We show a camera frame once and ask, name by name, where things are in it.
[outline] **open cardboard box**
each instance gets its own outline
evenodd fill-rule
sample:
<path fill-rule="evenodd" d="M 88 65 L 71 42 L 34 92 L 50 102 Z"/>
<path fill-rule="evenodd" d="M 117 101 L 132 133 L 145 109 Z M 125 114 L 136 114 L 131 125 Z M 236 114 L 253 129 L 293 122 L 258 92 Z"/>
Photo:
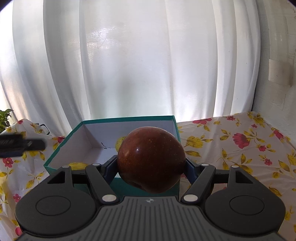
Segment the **open cardboard box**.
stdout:
<path fill-rule="evenodd" d="M 125 117 L 99 120 L 85 120 L 75 127 L 44 164 L 49 174 L 72 162 L 104 164 L 117 155 L 116 142 L 132 130 L 142 126 L 155 126 L 173 134 L 178 141 L 180 136 L 174 116 Z M 76 187 L 87 191 L 83 184 Z M 116 175 L 110 187 L 123 196 L 178 196 L 179 183 L 161 194 L 150 194 L 132 187 Z"/>

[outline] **potted plant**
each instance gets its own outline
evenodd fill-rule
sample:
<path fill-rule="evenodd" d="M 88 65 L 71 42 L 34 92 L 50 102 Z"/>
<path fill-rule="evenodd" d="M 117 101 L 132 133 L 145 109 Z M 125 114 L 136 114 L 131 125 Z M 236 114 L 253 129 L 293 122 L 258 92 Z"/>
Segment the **potted plant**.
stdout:
<path fill-rule="evenodd" d="M 11 115 L 9 114 L 12 109 L 7 109 L 5 111 L 0 110 L 0 133 L 5 131 L 6 128 L 10 127 L 9 121 L 7 118 Z"/>

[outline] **apple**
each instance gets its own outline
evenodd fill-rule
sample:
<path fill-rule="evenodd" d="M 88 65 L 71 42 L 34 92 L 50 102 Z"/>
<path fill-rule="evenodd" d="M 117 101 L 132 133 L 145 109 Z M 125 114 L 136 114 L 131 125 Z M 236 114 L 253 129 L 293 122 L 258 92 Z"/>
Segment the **apple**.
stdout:
<path fill-rule="evenodd" d="M 162 193 L 180 179 L 185 152 L 171 133 L 145 126 L 133 130 L 122 141 L 117 165 L 126 183 L 149 193 Z"/>

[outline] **silver screw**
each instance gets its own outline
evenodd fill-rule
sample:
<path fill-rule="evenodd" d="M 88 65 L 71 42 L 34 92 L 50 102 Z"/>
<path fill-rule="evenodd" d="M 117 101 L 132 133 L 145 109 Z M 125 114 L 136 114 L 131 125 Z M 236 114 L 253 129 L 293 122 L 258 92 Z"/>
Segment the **silver screw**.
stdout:
<path fill-rule="evenodd" d="M 187 202 L 195 202 L 198 199 L 198 197 L 194 194 L 187 194 L 183 197 L 183 199 Z"/>
<path fill-rule="evenodd" d="M 113 202 L 117 199 L 117 197 L 113 194 L 106 194 L 102 197 L 102 200 L 104 202 Z"/>

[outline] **curtain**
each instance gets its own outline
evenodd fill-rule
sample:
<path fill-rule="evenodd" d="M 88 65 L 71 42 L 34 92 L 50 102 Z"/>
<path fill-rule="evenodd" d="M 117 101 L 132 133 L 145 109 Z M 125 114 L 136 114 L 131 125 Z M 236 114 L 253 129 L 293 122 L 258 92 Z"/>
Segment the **curtain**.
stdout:
<path fill-rule="evenodd" d="M 87 119 L 252 107 L 255 0 L 14 0 L 0 33 L 0 109 L 55 135 Z"/>

